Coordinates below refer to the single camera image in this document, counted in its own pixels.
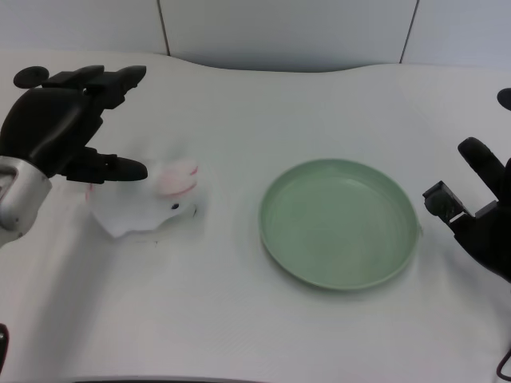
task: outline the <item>cable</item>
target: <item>cable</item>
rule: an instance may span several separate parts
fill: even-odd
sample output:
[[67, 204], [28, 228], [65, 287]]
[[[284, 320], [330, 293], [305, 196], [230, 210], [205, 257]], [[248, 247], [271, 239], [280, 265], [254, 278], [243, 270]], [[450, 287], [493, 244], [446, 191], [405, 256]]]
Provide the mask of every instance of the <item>cable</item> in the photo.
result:
[[504, 368], [504, 365], [508, 362], [509, 358], [511, 357], [511, 349], [508, 351], [508, 353], [502, 358], [501, 362], [497, 366], [497, 376], [502, 379], [503, 381], [511, 381], [511, 377], [508, 377], [507, 375], [502, 374], [502, 369]]

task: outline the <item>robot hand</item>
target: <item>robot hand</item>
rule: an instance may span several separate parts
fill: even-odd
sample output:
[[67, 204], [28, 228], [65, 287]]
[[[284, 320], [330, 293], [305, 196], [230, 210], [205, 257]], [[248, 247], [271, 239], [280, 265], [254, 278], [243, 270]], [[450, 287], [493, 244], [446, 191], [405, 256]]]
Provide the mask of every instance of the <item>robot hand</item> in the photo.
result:
[[454, 238], [472, 258], [511, 282], [511, 160], [504, 166], [473, 137], [459, 144], [458, 150], [498, 201], [471, 215], [440, 181], [423, 194], [426, 208], [453, 231]]
[[51, 78], [42, 67], [16, 75], [14, 84], [30, 90], [0, 131], [0, 246], [32, 227], [56, 174], [93, 184], [147, 177], [143, 164], [85, 146], [103, 123], [103, 111], [122, 104], [145, 71], [129, 66], [105, 72], [93, 65]]

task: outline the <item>stuffed bunny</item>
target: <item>stuffed bunny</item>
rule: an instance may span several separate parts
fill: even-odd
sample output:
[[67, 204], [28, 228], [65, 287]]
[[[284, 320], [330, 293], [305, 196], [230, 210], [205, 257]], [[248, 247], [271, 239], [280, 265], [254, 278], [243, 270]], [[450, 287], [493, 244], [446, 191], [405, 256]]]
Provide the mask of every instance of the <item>stuffed bunny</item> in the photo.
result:
[[129, 231], [155, 230], [192, 202], [197, 185], [195, 161], [142, 162], [148, 169], [147, 179], [91, 184], [85, 195], [93, 216], [114, 238]]

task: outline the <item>pink rabbit ear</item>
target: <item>pink rabbit ear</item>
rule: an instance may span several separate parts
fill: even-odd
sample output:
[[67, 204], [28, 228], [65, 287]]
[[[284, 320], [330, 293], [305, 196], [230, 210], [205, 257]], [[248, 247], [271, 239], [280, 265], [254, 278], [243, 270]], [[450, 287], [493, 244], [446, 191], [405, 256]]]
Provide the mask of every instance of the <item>pink rabbit ear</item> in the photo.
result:
[[182, 196], [190, 192], [196, 185], [197, 166], [186, 164], [173, 164], [160, 174], [156, 183], [156, 191], [159, 195], [169, 197]]
[[197, 166], [197, 162], [195, 160], [178, 160], [171, 163], [167, 169], [172, 169], [176, 172], [193, 176], [197, 173], [199, 167]]

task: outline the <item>white tablecloth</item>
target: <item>white tablecloth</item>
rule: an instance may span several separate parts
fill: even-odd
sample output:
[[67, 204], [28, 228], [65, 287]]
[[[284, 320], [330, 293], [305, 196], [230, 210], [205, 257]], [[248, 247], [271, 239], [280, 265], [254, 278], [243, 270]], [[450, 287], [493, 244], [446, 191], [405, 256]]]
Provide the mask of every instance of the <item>white tablecloth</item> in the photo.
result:
[[[275, 383], [494, 382], [511, 343], [509, 284], [475, 263], [423, 207], [444, 180], [472, 212], [493, 197], [458, 154], [468, 136], [503, 161], [511, 73], [376, 65], [337, 73], [211, 69], [123, 53], [0, 53], [0, 117], [12, 78], [43, 65], [147, 65], [105, 111], [90, 146], [168, 145], [200, 164], [195, 217], [112, 241], [79, 184], [53, 179], [31, 232], [0, 250], [2, 382], [161, 377]], [[423, 236], [395, 280], [359, 293], [307, 286], [264, 253], [262, 194], [323, 157], [373, 166], [409, 194]]]

